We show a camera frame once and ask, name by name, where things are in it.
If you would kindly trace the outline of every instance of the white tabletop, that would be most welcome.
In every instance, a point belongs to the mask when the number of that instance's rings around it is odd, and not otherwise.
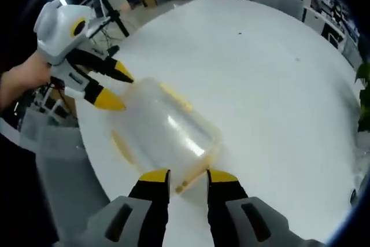
[[[326,241],[350,209],[360,84],[345,58],[304,23],[245,0],[195,0],[144,25],[116,58],[189,99],[223,134],[215,167]],[[122,91],[120,82],[94,75]],[[109,113],[77,102],[92,167],[113,200],[139,174],[110,141]],[[203,178],[171,198],[164,246],[214,246]]]

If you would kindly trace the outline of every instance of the human hand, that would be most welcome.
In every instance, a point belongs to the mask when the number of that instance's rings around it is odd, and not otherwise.
[[[35,51],[23,64],[16,67],[15,76],[25,89],[35,89],[50,82],[50,65]]]

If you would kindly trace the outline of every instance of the chair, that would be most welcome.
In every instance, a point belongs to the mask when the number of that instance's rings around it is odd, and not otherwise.
[[[337,49],[338,48],[338,45],[339,45],[339,42],[335,39],[335,37],[333,36],[333,34],[329,33],[328,34],[328,41]]]
[[[297,20],[302,20],[304,11],[303,0],[256,0],[258,3],[282,11]]]

